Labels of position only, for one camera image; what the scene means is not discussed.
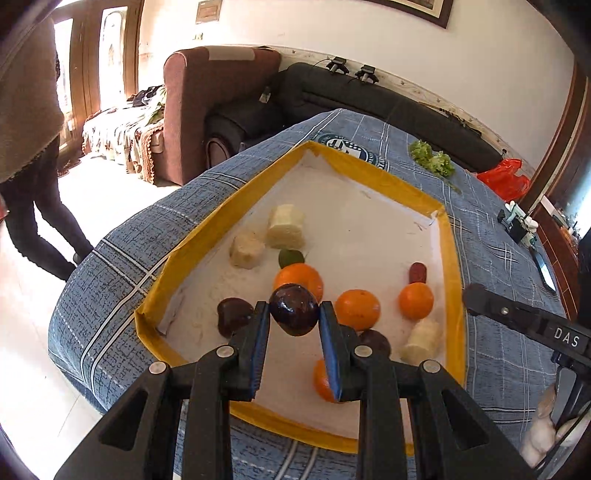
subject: mandarin orange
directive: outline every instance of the mandarin orange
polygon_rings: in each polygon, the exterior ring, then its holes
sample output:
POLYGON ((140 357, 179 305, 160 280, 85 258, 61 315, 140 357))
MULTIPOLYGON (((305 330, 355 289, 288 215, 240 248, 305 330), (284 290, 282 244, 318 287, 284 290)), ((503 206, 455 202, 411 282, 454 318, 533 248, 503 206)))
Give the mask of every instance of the mandarin orange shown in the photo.
POLYGON ((433 292, 426 283, 411 283, 398 296, 398 307, 402 315, 416 322, 431 313, 433 302, 433 292))
POLYGON ((332 394, 330 389, 329 377, 326 374, 326 365, 324 360, 318 360, 314 366, 314 388, 318 395, 324 398, 326 401, 332 403, 338 403, 335 400, 335 396, 332 394))
POLYGON ((337 320, 357 332, 363 332, 375 325, 381 307, 376 296, 367 290, 347 290, 335 303, 337 320))
POLYGON ((322 300, 324 282, 320 274, 305 263, 294 263, 279 270, 273 282, 273 290, 288 283, 297 283, 308 290, 318 303, 322 300))

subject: patterned blanket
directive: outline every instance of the patterned blanket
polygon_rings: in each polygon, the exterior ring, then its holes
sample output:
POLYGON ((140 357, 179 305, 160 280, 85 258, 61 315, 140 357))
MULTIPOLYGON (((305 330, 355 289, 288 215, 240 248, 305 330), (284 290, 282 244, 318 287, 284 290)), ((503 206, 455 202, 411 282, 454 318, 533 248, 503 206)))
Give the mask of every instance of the patterned blanket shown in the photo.
POLYGON ((82 130, 82 150, 95 152, 124 165, 129 173, 154 182, 154 163, 150 141, 152 135, 164 128, 166 89, 159 87, 156 94, 143 106, 113 107, 88 117, 82 130))
MULTIPOLYGON (((451 181, 461 190, 457 193, 410 159, 407 148, 414 137, 339 109, 204 172, 101 240, 68 281, 49 328, 51 358, 87 398, 109 408, 154 361, 135 334, 133 314, 170 251, 253 176, 319 133, 340 135, 375 153, 376 166, 445 205, 464 285, 482 283, 510 299, 564 316, 560 299, 544 289, 528 251, 496 222, 503 202, 494 192, 456 167, 451 181)), ((550 355, 545 347, 487 318, 466 317, 466 389, 515 446, 541 393, 554 381, 550 355)), ((302 445, 239 420, 232 421, 232 454, 236 479, 355 477, 355 456, 302 445)), ((409 468, 414 478, 413 458, 409 468)))

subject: wooden door frame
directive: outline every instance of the wooden door frame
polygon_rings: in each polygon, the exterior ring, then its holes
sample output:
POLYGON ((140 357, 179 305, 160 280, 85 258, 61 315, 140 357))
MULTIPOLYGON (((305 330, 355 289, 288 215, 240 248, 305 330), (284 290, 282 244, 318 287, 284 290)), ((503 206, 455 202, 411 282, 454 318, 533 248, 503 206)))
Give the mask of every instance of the wooden door frame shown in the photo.
POLYGON ((60 151, 65 163, 79 154, 82 128, 86 119, 100 109, 99 40, 102 11, 106 8, 128 7, 124 38, 124 84, 127 96, 138 91, 139 26, 144 0, 80 0, 55 9, 54 23, 73 18, 70 42, 70 96, 76 126, 71 144, 60 151))
POLYGON ((70 37, 70 98, 72 100, 72 113, 75 126, 72 132, 72 140, 66 148, 60 150, 60 164, 65 163, 72 155, 80 150, 82 144, 82 127, 88 118, 89 106, 85 100, 84 92, 84 61, 82 39, 84 38, 86 1, 74 2, 64 7, 55 9, 51 13, 51 19, 55 24, 73 19, 72 36, 70 37))
POLYGON ((127 7, 124 37, 124 86, 127 97, 138 91, 139 24, 144 0, 82 0, 87 4, 85 31, 85 90, 90 114, 100 110, 99 42, 102 12, 108 8, 127 7))
POLYGON ((571 138, 576 134, 576 129, 579 126, 581 110, 584 107, 586 84, 587 77, 580 65, 574 62, 569 95, 562 118, 544 159, 531 179, 530 189, 519 200, 519 205, 525 212, 533 211, 540 201, 540 197, 555 182, 558 171, 564 167, 565 155, 571 148, 571 138))

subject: door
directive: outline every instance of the door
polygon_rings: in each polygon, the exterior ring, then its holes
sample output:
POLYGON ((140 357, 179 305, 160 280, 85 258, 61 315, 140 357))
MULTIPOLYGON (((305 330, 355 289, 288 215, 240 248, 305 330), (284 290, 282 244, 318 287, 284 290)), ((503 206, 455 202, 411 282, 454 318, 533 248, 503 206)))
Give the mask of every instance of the door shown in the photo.
POLYGON ((52 13, 64 113, 60 153, 80 150, 85 120, 137 92, 143 0, 64 0, 52 13))
POLYGON ((57 80, 57 96, 64 114, 60 133, 60 152, 74 151, 82 141, 82 125, 87 117, 84 102, 82 69, 82 36, 85 6, 83 2, 62 2, 51 17, 56 29, 57 59, 60 77, 57 80))
POLYGON ((137 51, 141 0, 88 1, 87 101, 105 110, 137 93, 137 51))

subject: wall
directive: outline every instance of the wall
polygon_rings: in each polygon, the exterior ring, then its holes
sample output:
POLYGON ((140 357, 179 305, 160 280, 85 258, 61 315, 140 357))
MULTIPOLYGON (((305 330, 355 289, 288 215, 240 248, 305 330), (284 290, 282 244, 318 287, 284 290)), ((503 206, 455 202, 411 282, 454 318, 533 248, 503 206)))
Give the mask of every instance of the wall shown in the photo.
POLYGON ((534 167, 569 92, 573 55, 526 0, 455 0, 446 30, 361 0, 224 0, 219 22, 195 25, 197 3, 145 0, 140 88, 161 83, 164 61, 180 48, 266 44, 339 55, 445 98, 534 167))

